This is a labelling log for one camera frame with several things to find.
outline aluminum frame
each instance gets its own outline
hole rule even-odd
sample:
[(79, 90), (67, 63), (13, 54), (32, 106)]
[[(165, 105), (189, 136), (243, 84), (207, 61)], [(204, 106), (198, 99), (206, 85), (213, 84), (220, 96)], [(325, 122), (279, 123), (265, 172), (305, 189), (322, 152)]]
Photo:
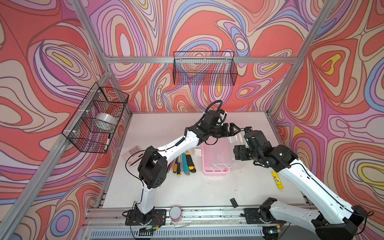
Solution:
[(305, 55), (309, 51), (313, 41), (317, 37), (317, 34), (323, 27), (327, 17), (329, 16), (330, 12), (332, 11), (333, 7), (339, 2), (339, 0), (326, 0), (323, 7), (320, 9), (319, 14), (317, 15), (317, 18), (315, 19), (311, 29), (308, 32), (307, 37), (304, 39), (303, 44), (300, 47), (300, 50), (297, 54), (297, 60), (295, 64), (292, 64), (292, 66), (289, 68), (287, 75), (283, 79), (282, 83), (280, 84), (279, 88), (277, 89), (275, 95), (273, 96), (273, 99), (271, 103), (268, 106), (267, 113), (271, 113), (277, 105), (280, 103), (280, 98), (285, 94), (287, 87), (289, 84), (293, 81), (293, 78), (298, 71), (302, 61), (304, 60)]
[[(113, 63), (173, 63), (173, 57), (171, 56), (148, 56), (148, 57), (128, 57), (128, 56), (106, 56), (106, 62), (109, 64)], [(297, 57), (233, 57), (235, 63), (295, 63)]]
[[(268, 116), (268, 113), (270, 113), (270, 111), (273, 110), (275, 106), (277, 106), (277, 104), (279, 103), (280, 97), (285, 94), (286, 88), (291, 83), (296, 71), (298, 70), (301, 62), (305, 57), (306, 52), (309, 50), (309, 47), (311, 46), (314, 39), (316, 38), (318, 31), (321, 29), (326, 18), (331, 12), (333, 6), (336, 5), (338, 1), (339, 0), (325, 1), (323, 7), (321, 8), (315, 20), (313, 27), (309, 30), (308, 35), (304, 39), (303, 44), (296, 57), (273, 57), (273, 56), (235, 57), (234, 60), (236, 63), (292, 63), (292, 66), (287, 72), (287, 76), (284, 78), (279, 89), (275, 93), (271, 104), (267, 109), (267, 116)], [(99, 61), (101, 62), (105, 70), (105, 73), (103, 74), (102, 78), (99, 80), (99, 85), (105, 86), (107, 81), (111, 80), (111, 85), (117, 89), (120, 89), (120, 85), (118, 84), (114, 74), (111, 76), (111, 69), (109, 66), (109, 64), (111, 63), (172, 63), (173, 62), (173, 57), (109, 57), (109, 56), (106, 56), (96, 36), (96, 33), (92, 27), (89, 16), (84, 6), (82, 5), (81, 1), (72, 0), (72, 4), (77, 16), (79, 17), (81, 24), (84, 27), (86, 34), (91, 40), (91, 44), (95, 48)], [(125, 111), (128, 113), (128, 116), (130, 118), (132, 113), (129, 111), (128, 108), (126, 108)], [(24, 188), (20, 196), (17, 198), (15, 203), (12, 205), (11, 209), (7, 212), (2, 222), (0, 223), (0, 240), (8, 240), (10, 239), (10, 237), (12, 237), (14, 231), (20, 224), (24, 215), (27, 213), (32, 202), (36, 198), (37, 194), (41, 190), (44, 183), (46, 182), (46, 179), (52, 173), (53, 168), (57, 164), (62, 154), (65, 152), (65, 149), (67, 148), (68, 145), (69, 145), (69, 141), (63, 135), (61, 135), (59, 140), (55, 143), (52, 150), (44, 159), (43, 163), (40, 165), (36, 173), (33, 175), (31, 180), (28, 182), (27, 186)], [(209, 209), (210, 207), (204, 207), (202, 211), (207, 212)], [(104, 218), (104, 216), (108, 214), (108, 210), (107, 209), (100, 209), (100, 210), (101, 210), (101, 212), (99, 212), (101, 214), (100, 218)], [(94, 211), (93, 209), (89, 211), (88, 213), (89, 216), (87, 215), (87, 218), (91, 219), (93, 211)]]
[[(301, 207), (305, 209), (317, 210), (314, 205), (306, 204), (291, 204), (292, 206)], [(229, 227), (239, 225), (254, 225), (254, 226), (275, 226), (276, 223), (264, 224), (246, 224), (245, 217), (240, 216), (244, 213), (244, 208), (257, 208), (260, 205), (242, 205), (238, 208), (233, 206), (217, 206), (217, 207), (182, 207), (183, 217), (178, 226), (188, 224), (192, 227)], [(158, 207), (159, 209), (166, 209), (166, 227), (172, 227), (169, 221), (170, 207)], [(90, 209), (84, 220), (84, 228), (129, 228), (125, 226), (125, 217), (121, 214), (124, 211), (132, 208), (105, 208), (105, 209)]]
[(129, 119), (128, 119), (128, 122), (127, 122), (127, 125), (125, 126), (124, 128), (124, 131), (122, 132), (121, 134), (121, 139), (120, 139), (120, 142), (119, 142), (119, 145), (118, 145), (118, 148), (116, 149), (116, 152), (115, 154), (113, 155), (113, 158), (111, 160), (111, 163), (109, 165), (109, 169), (108, 169), (108, 173), (107, 173), (107, 176), (105, 178), (105, 181), (103, 183), (103, 186), (101, 187), (101, 190), (100, 190), (100, 193), (99, 193), (99, 197), (96, 201), (96, 207), (99, 208), (100, 204), (101, 204), (101, 201), (103, 199), (103, 195), (106, 193), (106, 191), (108, 190), (109, 188), (109, 185), (111, 183), (111, 180), (112, 180), (112, 175), (113, 175), (113, 172), (116, 168), (116, 164), (118, 162), (118, 159), (120, 157), (120, 152), (121, 152), (121, 148), (122, 148), (122, 145), (124, 144), (124, 141), (125, 141), (125, 136), (127, 134), (127, 131), (128, 131), (128, 128), (129, 128), (129, 125), (131, 123), (131, 119), (132, 117), (129, 116)]
[[(110, 72), (106, 71), (100, 78), (99, 84), (101, 86), (105, 86), (110, 77)], [(93, 89), (93, 91), (90, 91), (89, 96), (79, 107), (78, 111), (75, 113), (75, 116), (67, 125), (65, 130), (73, 128), (73, 126), (83, 114), (83, 111), (86, 109), (86, 107), (92, 100), (92, 97), (95, 95), (97, 88), (98, 86), (96, 85), (96, 88)], [(20, 196), (16, 199), (11, 209), (2, 219), (2, 222), (0, 223), (0, 240), (7, 240), (12, 237), (13, 233), (16, 231), (16, 228), (23, 220), (23, 217), (29, 210), (31, 204), (33, 203), (38, 193), (44, 186), (48, 177), (51, 175), (54, 167), (60, 160), (61, 156), (63, 155), (69, 144), (70, 141), (64, 135), (60, 134), (59, 139), (56, 141), (49, 154), (45, 157), (44, 161), (38, 167), (31, 180), (29, 180), (28, 184), (25, 186)]]

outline vent grille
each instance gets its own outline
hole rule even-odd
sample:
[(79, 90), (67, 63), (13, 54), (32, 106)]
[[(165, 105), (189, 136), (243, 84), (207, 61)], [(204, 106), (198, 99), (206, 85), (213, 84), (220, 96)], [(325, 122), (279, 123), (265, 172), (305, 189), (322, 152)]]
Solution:
[[(140, 237), (138, 229), (132, 229), (136, 238)], [(152, 238), (180, 237), (262, 237), (263, 227), (163, 227), (155, 231)], [(90, 239), (121, 239), (132, 238), (131, 230), (121, 228), (93, 229)]]

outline psychedelic patterned wall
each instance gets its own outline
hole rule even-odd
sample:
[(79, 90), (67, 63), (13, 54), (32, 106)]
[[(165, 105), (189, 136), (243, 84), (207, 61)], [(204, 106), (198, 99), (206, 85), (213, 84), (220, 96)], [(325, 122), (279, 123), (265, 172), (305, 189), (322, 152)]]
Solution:
[(227, 49), (237, 56), (295, 56), (323, 5), (322, 0), (85, 2), (109, 56)]
[(175, 86), (173, 64), (115, 64), (112, 70), (129, 94), (132, 112), (202, 111), (223, 100), (226, 111), (265, 111), (288, 71), (289, 64), (245, 64), (234, 86)]
[(18, 2), (0, 2), (0, 219), (103, 73), (66, 1)]
[(96, 205), (127, 120), (123, 114), (108, 153), (84, 153), (74, 147), (64, 153), (12, 240), (76, 237), (86, 213)]
[(341, 0), (273, 115), (333, 191), (374, 210), (356, 239), (384, 239), (384, 2)]
[[(102, 74), (69, 1), (0, 1), (0, 220)], [(67, 148), (14, 239), (73, 239), (126, 121), (107, 154)]]
[[(295, 56), (323, 2), (92, 1), (86, 10), (109, 56), (173, 56), (174, 51), (233, 50), (236, 56)], [(264, 111), (288, 64), (238, 64), (236, 85), (174, 86), (172, 64), (114, 64), (132, 111)]]

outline black wire basket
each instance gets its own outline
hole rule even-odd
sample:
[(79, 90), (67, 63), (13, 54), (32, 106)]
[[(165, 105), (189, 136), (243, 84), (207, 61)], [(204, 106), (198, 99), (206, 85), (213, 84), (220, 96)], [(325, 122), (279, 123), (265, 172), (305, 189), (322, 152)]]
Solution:
[(173, 52), (175, 85), (234, 86), (237, 68), (233, 51)]
[(128, 94), (116, 88), (98, 86), (91, 102), (74, 127), (71, 130), (65, 130), (67, 127), (65, 126), (63, 134), (65, 131), (69, 131), (69, 134), (64, 136), (80, 152), (108, 152), (128, 98)]

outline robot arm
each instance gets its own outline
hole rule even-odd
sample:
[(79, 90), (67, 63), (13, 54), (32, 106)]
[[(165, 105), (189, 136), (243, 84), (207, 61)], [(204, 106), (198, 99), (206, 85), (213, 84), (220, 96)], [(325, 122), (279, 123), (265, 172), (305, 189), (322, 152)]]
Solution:
[[(220, 103), (218, 109), (209, 110), (215, 103)], [(144, 189), (142, 199), (137, 204), (137, 212), (143, 222), (148, 219), (145, 215), (154, 208), (156, 188), (164, 182), (167, 167), (177, 156), (208, 140), (210, 136), (229, 137), (240, 132), (241, 129), (235, 124), (224, 123), (227, 113), (220, 108), (221, 105), (221, 100), (211, 103), (200, 120), (185, 129), (184, 135), (157, 149), (150, 146), (144, 152), (138, 167), (139, 178), (143, 182)]]
[(226, 112), (220, 106), (216, 111), (209, 110), (215, 103), (220, 103), (221, 106), (222, 101), (218, 100), (208, 106), (202, 118), (185, 129), (184, 135), (157, 149), (152, 146), (146, 149), (138, 167), (144, 189), (140, 203), (135, 206), (135, 212), (143, 224), (151, 218), (149, 215), (154, 209), (156, 188), (164, 182), (167, 167), (177, 156), (198, 146), (210, 136), (229, 137), (245, 131), (246, 144), (235, 146), (235, 159), (253, 160), (254, 165), (273, 168), (295, 184), (319, 209), (302, 209), (268, 198), (260, 206), (260, 218), (263, 221), (287, 221), (315, 232), (322, 240), (353, 238), (357, 227), (367, 216), (361, 206), (352, 206), (337, 196), (288, 147), (272, 147), (262, 131), (252, 131), (251, 127), (241, 130), (233, 123), (228, 127), (224, 123)]
[(261, 219), (288, 221), (313, 231), (322, 240), (353, 238), (367, 216), (361, 206), (352, 206), (335, 194), (288, 147), (272, 147), (262, 131), (251, 131), (244, 138), (246, 145), (235, 146), (233, 150), (237, 160), (253, 160), (254, 165), (273, 168), (297, 186), (319, 209), (302, 209), (268, 198), (260, 206)]

